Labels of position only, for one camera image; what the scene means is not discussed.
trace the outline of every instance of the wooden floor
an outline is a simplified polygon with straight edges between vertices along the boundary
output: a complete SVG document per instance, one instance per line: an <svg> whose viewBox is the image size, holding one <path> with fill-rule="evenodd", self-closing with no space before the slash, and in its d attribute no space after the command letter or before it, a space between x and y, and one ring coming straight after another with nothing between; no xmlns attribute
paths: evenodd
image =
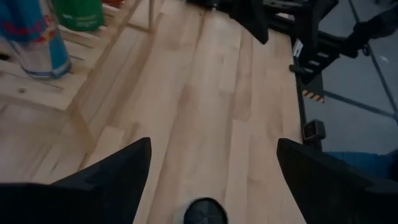
<svg viewBox="0 0 398 224"><path fill-rule="evenodd" d="M300 141L289 38L270 30L261 45L226 14L178 0L158 2L158 10L147 57L119 69L131 77L95 152L39 145L13 151L12 161L7 146L16 141L3 139L0 180L52 182L149 136L135 224L181 223L198 197L222 203L230 223L305 223L275 154L279 138Z"/></svg>

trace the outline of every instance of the yellow and black warning tape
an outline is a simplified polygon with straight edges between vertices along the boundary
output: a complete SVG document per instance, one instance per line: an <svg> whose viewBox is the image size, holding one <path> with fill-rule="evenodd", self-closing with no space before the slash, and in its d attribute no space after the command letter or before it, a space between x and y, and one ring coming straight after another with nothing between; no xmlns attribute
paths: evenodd
<svg viewBox="0 0 398 224"><path fill-rule="evenodd" d="M307 98L309 98L311 100L315 100L315 101L317 101L319 103L324 103L325 102L324 97L322 97L320 95L317 95L317 94L315 94L315 93L313 93L311 91L308 91L308 90L303 90L303 96L307 97Z"/></svg>

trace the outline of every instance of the blue object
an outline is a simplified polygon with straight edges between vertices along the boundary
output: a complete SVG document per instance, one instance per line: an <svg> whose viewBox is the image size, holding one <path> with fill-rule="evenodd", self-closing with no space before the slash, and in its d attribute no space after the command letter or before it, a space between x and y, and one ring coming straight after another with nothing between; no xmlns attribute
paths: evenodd
<svg viewBox="0 0 398 224"><path fill-rule="evenodd" d="M394 158L390 155L377 155L365 152L326 152L334 158L341 159L348 165L356 167L380 178L390 178L390 166Z"/></svg>

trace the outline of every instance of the concrete floor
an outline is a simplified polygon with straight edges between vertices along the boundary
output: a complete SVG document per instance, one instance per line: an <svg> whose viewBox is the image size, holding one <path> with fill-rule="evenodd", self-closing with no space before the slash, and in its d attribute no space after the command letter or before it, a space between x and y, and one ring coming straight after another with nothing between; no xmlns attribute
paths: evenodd
<svg viewBox="0 0 398 224"><path fill-rule="evenodd" d="M389 0L340 0L320 23L320 29L348 36L359 20L366 21L388 9ZM307 121L325 123L324 151L354 151L386 154L398 148L398 32L371 41L374 62L360 53L356 59L342 56L323 72L325 103L304 99Z"/></svg>

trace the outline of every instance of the red bull can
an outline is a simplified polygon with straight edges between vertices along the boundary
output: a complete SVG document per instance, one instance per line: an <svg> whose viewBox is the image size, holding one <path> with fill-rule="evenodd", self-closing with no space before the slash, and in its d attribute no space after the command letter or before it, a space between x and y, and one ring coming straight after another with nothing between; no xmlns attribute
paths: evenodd
<svg viewBox="0 0 398 224"><path fill-rule="evenodd" d="M46 0L1 0L0 34L35 78L60 78L71 62Z"/></svg>

